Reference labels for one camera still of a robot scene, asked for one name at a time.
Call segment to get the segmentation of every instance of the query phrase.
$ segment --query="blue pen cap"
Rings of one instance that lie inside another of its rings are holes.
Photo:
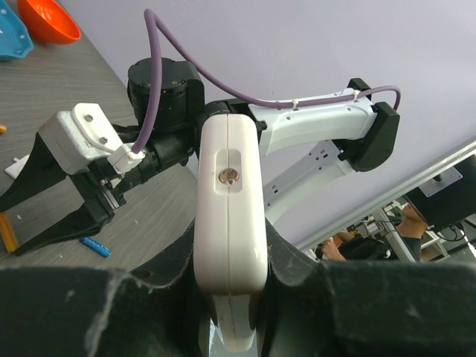
[[[101,243],[99,243],[97,240],[92,239],[91,237],[84,237],[80,239],[80,242],[96,253],[98,253],[101,257],[107,258],[109,255],[111,255],[111,250]]]

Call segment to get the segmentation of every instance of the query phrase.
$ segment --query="screw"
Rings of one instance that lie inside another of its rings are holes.
[[[239,173],[234,169],[228,168],[223,170],[219,174],[218,178],[223,184],[228,184],[231,186],[239,180]]]

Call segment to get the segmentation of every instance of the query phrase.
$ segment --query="computer monitor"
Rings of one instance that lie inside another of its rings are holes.
[[[454,165],[454,168],[462,177],[437,193],[424,193],[423,186],[420,186],[405,195],[435,232],[476,213],[476,155]],[[435,187],[442,177],[444,180],[445,175],[432,179]]]

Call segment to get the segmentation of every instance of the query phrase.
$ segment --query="screw hole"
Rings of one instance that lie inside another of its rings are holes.
[[[146,279],[152,276],[152,272],[148,270],[134,270],[131,272],[138,279]]]

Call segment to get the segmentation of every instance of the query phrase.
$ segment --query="white plastic joint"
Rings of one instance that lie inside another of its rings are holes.
[[[132,144],[122,144],[110,156],[107,161],[114,167],[116,173],[128,173],[134,167],[139,165],[145,158],[144,152],[136,154],[132,151]]]

